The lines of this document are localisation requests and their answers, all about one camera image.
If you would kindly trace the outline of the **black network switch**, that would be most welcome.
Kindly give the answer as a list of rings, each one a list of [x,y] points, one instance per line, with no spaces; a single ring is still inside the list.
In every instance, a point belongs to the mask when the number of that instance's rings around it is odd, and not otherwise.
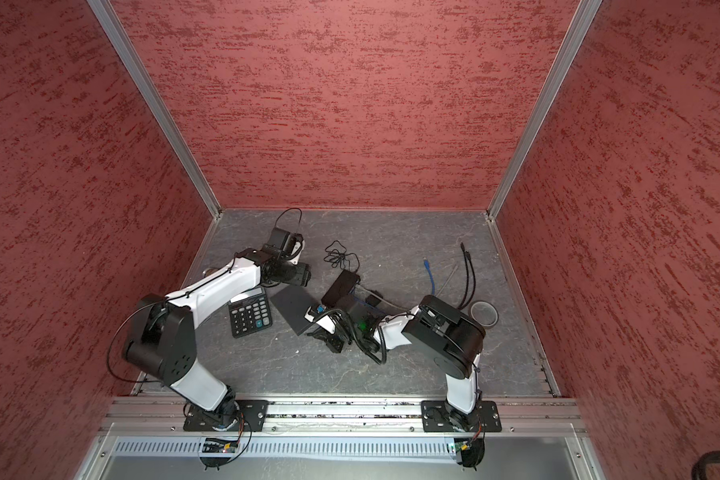
[[[271,303],[297,336],[311,328],[306,316],[318,302],[303,287],[288,285],[271,297]]]
[[[360,276],[352,271],[342,269],[328,291],[321,298],[321,304],[334,308],[345,296],[350,295],[360,282]]]

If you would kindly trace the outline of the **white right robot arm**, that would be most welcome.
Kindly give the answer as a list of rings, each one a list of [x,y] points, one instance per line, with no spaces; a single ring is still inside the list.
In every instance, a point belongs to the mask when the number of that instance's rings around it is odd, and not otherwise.
[[[334,353],[353,345],[378,365],[389,352],[411,346],[445,375],[445,418],[456,432],[481,433],[479,360],[486,335],[484,327],[433,295],[413,308],[388,314],[352,294],[332,306],[306,309],[304,319],[314,326],[308,335],[323,341]]]

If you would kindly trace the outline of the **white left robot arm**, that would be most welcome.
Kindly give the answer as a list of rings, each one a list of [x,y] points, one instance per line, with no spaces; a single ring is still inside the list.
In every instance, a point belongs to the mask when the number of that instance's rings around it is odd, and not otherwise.
[[[243,426],[236,395],[197,358],[195,330],[233,298],[261,286],[304,287],[309,266],[299,261],[304,238],[279,227],[259,249],[248,248],[206,278],[166,296],[147,295],[124,322],[122,358],[183,397],[190,412],[216,431]]]

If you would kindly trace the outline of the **black power adapter with cable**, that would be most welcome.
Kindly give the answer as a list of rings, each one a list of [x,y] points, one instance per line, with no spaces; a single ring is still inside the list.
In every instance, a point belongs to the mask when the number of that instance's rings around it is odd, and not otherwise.
[[[324,251],[323,261],[330,264],[332,268],[340,268],[351,273],[359,272],[359,256],[354,252],[350,252],[340,241],[333,240]]]

